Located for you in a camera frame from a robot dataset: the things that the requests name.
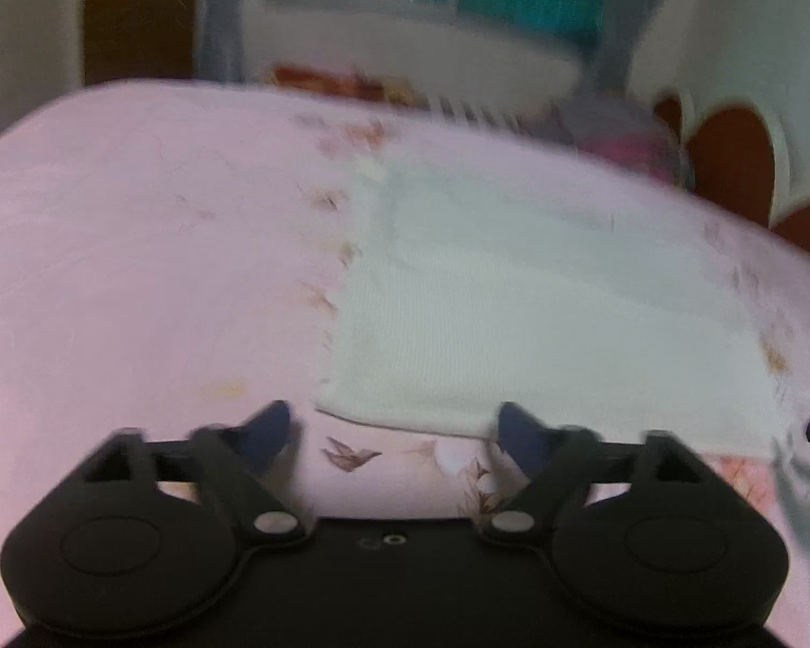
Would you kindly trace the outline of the white small garment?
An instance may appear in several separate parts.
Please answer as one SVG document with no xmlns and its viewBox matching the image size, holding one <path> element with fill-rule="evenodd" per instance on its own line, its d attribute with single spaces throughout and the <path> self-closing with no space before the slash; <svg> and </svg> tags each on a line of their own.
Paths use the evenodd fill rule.
<svg viewBox="0 0 810 648">
<path fill-rule="evenodd" d="M 783 435 L 748 310 L 701 250 L 412 164 L 351 187 L 320 410 L 481 437 L 506 402 L 632 442 L 764 458 Z"/>
</svg>

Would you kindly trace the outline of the pile of folded clothes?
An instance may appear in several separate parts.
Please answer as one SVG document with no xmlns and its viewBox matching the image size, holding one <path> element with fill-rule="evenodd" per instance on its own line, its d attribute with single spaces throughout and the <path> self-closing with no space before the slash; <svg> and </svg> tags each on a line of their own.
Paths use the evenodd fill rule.
<svg viewBox="0 0 810 648">
<path fill-rule="evenodd" d="M 695 184 L 676 134 L 651 110 L 623 95 L 560 99 L 528 123 L 528 133 L 670 186 L 691 190 Z"/>
</svg>

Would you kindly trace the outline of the red and white headboard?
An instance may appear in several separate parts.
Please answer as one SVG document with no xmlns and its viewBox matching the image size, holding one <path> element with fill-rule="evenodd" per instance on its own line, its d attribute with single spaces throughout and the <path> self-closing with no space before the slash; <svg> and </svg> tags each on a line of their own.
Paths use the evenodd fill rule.
<svg viewBox="0 0 810 648">
<path fill-rule="evenodd" d="M 728 98 L 692 115 L 692 101 L 666 91 L 652 113 L 674 134 L 699 199 L 766 228 L 810 256 L 810 192 L 792 189 L 789 144 L 777 114 Z"/>
</svg>

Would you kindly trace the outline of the grey striped mattress sheet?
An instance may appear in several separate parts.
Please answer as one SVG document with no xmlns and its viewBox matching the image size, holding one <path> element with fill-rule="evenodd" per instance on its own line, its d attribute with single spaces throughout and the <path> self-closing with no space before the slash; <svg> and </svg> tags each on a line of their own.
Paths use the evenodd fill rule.
<svg viewBox="0 0 810 648">
<path fill-rule="evenodd" d="M 417 103 L 418 109 L 448 123 L 492 132 L 512 134 L 522 132 L 521 119 L 518 116 L 485 105 L 440 94 L 421 95 Z"/>
</svg>

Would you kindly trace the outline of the brown wooden door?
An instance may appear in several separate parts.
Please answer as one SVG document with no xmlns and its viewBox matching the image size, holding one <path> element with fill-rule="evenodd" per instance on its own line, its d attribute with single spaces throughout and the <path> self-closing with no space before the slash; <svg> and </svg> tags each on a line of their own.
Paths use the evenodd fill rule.
<svg viewBox="0 0 810 648">
<path fill-rule="evenodd" d="M 197 0 L 83 0 L 87 86 L 193 76 Z"/>
</svg>

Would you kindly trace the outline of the grey right curtain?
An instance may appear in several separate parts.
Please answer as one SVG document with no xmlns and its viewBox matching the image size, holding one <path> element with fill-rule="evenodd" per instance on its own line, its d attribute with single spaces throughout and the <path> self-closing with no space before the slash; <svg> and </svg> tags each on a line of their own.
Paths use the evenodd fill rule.
<svg viewBox="0 0 810 648">
<path fill-rule="evenodd" d="M 585 95 L 623 92 L 633 53 L 663 0 L 603 0 L 600 41 L 586 60 L 576 92 Z"/>
</svg>

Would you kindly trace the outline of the grey curtain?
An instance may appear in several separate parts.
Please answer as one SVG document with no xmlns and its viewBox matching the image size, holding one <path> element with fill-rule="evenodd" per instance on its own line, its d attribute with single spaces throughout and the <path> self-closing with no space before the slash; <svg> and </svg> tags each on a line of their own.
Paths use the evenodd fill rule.
<svg viewBox="0 0 810 648">
<path fill-rule="evenodd" d="M 244 82 L 242 2 L 197 0 L 194 78 L 226 85 Z"/>
<path fill-rule="evenodd" d="M 576 92 L 585 95 L 623 92 L 633 53 L 663 0 L 603 0 L 600 41 L 586 60 Z"/>
</svg>

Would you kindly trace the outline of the grey left curtain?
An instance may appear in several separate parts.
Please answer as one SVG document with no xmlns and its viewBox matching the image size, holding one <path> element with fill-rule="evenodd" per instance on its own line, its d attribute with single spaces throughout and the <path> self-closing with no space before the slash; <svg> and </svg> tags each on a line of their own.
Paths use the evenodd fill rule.
<svg viewBox="0 0 810 648">
<path fill-rule="evenodd" d="M 194 78 L 226 85 L 244 82 L 242 2 L 197 0 Z"/>
</svg>

